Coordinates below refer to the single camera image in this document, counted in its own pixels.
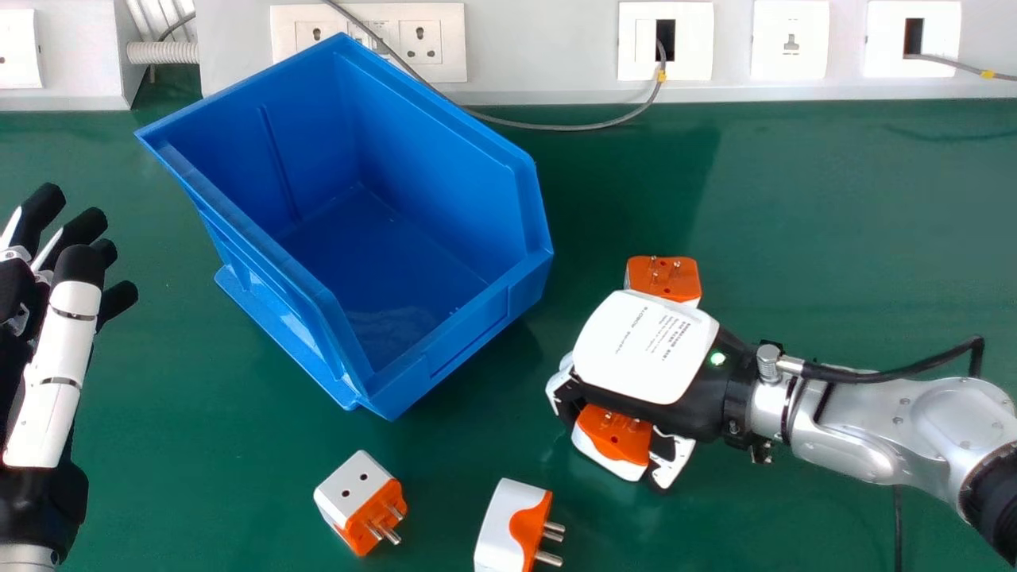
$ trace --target power adapter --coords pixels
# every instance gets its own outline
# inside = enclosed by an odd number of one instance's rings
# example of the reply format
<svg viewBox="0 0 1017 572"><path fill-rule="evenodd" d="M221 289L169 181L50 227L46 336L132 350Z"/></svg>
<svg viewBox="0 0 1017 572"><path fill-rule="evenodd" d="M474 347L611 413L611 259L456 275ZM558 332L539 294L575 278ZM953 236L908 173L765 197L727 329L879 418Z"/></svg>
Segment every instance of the power adapter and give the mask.
<svg viewBox="0 0 1017 572"><path fill-rule="evenodd" d="M365 451L357 451L314 490L321 517L359 557L385 538L403 541L396 526L406 515L403 484Z"/></svg>
<svg viewBox="0 0 1017 572"><path fill-rule="evenodd" d="M550 491L502 478L480 527L475 572L530 572L535 562L560 568L561 557L540 550L541 538L564 539L565 527L547 520L551 496Z"/></svg>

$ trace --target blue container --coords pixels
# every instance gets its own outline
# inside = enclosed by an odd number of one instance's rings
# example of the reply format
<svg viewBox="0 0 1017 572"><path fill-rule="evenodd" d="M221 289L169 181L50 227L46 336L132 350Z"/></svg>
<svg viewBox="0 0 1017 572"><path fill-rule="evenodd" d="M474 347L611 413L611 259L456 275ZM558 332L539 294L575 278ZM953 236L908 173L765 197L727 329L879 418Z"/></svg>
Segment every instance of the blue container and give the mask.
<svg viewBox="0 0 1017 572"><path fill-rule="evenodd" d="M395 419L543 292L533 160L348 36L136 134L216 282L344 409Z"/></svg>

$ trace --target power outlet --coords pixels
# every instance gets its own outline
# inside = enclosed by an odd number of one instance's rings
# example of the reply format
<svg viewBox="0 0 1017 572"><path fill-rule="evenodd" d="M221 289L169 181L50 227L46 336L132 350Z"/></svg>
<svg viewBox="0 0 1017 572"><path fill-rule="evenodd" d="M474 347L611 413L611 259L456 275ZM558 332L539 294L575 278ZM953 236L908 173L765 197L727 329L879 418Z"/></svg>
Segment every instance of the power outlet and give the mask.
<svg viewBox="0 0 1017 572"><path fill-rule="evenodd" d="M657 41L667 54L668 80L713 76L712 2L618 4L618 80L652 79L659 65Z"/></svg>
<svg viewBox="0 0 1017 572"><path fill-rule="evenodd" d="M43 87L36 10L0 10L0 89Z"/></svg>
<svg viewBox="0 0 1017 572"><path fill-rule="evenodd" d="M466 10L462 3L344 4L413 69L431 82L462 82L466 69ZM359 26L325 4L272 6L272 56L280 62L345 32L396 63Z"/></svg>
<svg viewBox="0 0 1017 572"><path fill-rule="evenodd" d="M405 20L399 22L400 55L410 65L441 63L441 22Z"/></svg>
<svg viewBox="0 0 1017 572"><path fill-rule="evenodd" d="M822 79L826 76L829 50L829 2L756 2L753 79Z"/></svg>
<svg viewBox="0 0 1017 572"><path fill-rule="evenodd" d="M905 53L957 59L960 2L874 0L865 31L866 77L952 77L951 66L905 59Z"/></svg>

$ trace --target metal prong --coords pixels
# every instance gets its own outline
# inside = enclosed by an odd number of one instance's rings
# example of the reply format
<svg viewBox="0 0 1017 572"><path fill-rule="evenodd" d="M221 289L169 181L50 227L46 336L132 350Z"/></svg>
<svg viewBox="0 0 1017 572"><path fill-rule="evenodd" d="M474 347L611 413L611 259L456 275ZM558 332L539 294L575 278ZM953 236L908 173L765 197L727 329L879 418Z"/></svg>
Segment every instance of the metal prong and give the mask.
<svg viewBox="0 0 1017 572"><path fill-rule="evenodd" d="M560 556L555 556L551 553L546 553L544 551L537 551L537 556L535 557L540 562L544 564L549 564L555 568L561 568L561 565L565 563Z"/></svg>
<svg viewBox="0 0 1017 572"><path fill-rule="evenodd" d="M367 523L367 531L371 533L371 536L374 536L375 540L380 540L381 539L381 533L378 532L376 528L374 528L373 526L371 526L371 524L369 522Z"/></svg>
<svg viewBox="0 0 1017 572"><path fill-rule="evenodd" d="M385 507L388 509L388 512L391 512L393 516L395 516L400 520L400 522L402 522L403 519L406 518L406 515L399 512L399 509L397 509L396 507L392 505L385 505Z"/></svg>
<svg viewBox="0 0 1017 572"><path fill-rule="evenodd" d="M384 524L378 523L375 526L378 527L378 530L380 530L381 533L384 534L384 537L388 538L388 541L392 542L393 545L399 546L399 544L403 541L402 536L397 534L395 530L388 528Z"/></svg>

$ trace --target gray cable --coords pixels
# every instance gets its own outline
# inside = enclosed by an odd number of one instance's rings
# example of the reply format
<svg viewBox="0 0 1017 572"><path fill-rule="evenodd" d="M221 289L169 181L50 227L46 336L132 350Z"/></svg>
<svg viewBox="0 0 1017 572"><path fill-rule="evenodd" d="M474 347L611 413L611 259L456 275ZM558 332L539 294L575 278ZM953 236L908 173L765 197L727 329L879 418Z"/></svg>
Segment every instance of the gray cable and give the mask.
<svg viewBox="0 0 1017 572"><path fill-rule="evenodd" d="M653 81L654 83L653 92L650 94L650 97L642 105L630 111L629 113L625 113L624 115L620 115L613 119L608 119L607 121L600 121L598 123L586 123L582 125L553 125L553 124L548 125L542 123L526 123L523 121L512 121L510 119L501 119L500 117L493 117L491 115L487 115L486 113L481 113L479 111L473 111L471 109L467 109L463 106L460 106L456 102L452 101L444 94L439 92L437 88L432 85L430 81L424 79L419 73L417 73L413 69L413 67L410 66L410 64L406 63L406 60L400 57L400 55L396 53L395 50L388 47L388 45L385 44L385 41L382 40L380 36L375 34L374 31L372 31L370 27L365 25L364 22L360 21L360 19L357 18L357 16L350 13L350 11L344 8L341 4L339 4L339 2L336 2L335 0L321 0L321 1L335 8L335 10L340 14L343 14L343 17L352 21L354 25L363 31L363 33L369 36L371 40L376 42L378 46L387 50L388 53L392 54L392 57L395 58L396 61L398 61L400 64L402 64L402 66L407 70L407 72L409 72L409 74L412 75L417 81L420 81L424 85L427 85L428 88L430 88L432 92L443 98L445 101L461 108L463 111L469 113L473 117L476 117L477 119L480 119L481 121L486 121L488 123L494 123L496 125L504 125L505 127L530 129L534 131L596 131L598 129L605 129L607 127L620 125L621 123L630 121L636 118L637 116L643 114L643 112L645 112L647 109L650 108L651 105L653 105L653 102L657 100L657 95L660 94L660 87L663 84L662 81L663 74L666 72L667 69L667 53L664 50L664 45L661 44L660 41L657 41L657 52L660 54L660 66L658 66L657 68L657 76L654 78Z"/></svg>
<svg viewBox="0 0 1017 572"><path fill-rule="evenodd" d="M1003 79L1004 81L1017 81L1017 75L1010 75L1009 73L998 73L992 69L981 69L980 67L974 67L973 65L968 65L966 63L961 63L959 61L954 61L947 58L941 58L940 56L931 56L929 54L911 54L905 55L906 60L922 60L931 61L933 63L941 63L943 65L949 65L950 67L956 67L961 71L967 71L968 73L973 73L975 75L981 75L985 79Z"/></svg>
<svg viewBox="0 0 1017 572"><path fill-rule="evenodd" d="M177 20L176 23L174 23L170 27L167 27L166 32L164 32L159 37L159 40L156 40L156 42L165 42L166 39L169 38L171 34L173 34L174 32L176 32L178 30L180 30L181 27L183 27L184 24L186 24L190 20L194 19L194 16L196 16L196 15L197 15L197 12L191 12L191 13L187 14L186 16L180 18L179 20Z"/></svg>

